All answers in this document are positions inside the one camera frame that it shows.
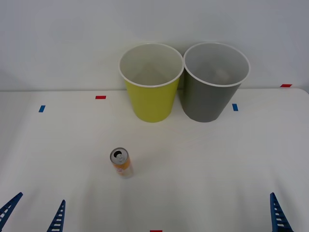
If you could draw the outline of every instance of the white wall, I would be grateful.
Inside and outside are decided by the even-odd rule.
[[[0,89],[123,89],[117,62],[155,41],[239,48],[242,87],[309,87],[308,0],[2,0]]]

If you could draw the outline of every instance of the beverage can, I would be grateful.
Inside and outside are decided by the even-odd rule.
[[[127,150],[122,147],[115,148],[111,152],[110,159],[119,175],[124,178],[133,175],[131,160]]]

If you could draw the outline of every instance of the gray cup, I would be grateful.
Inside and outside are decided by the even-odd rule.
[[[199,43],[184,54],[182,106],[198,122],[216,120],[250,72],[248,59],[222,43]]]

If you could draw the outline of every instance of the yellow cup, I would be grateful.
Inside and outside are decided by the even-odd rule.
[[[174,48],[146,43],[127,51],[119,61],[134,113],[146,122],[159,122],[172,110],[183,57]]]

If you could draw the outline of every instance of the can lid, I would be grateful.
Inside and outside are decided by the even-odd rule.
[[[121,165],[126,162],[128,156],[128,152],[124,148],[118,147],[111,152],[110,158],[112,163]]]

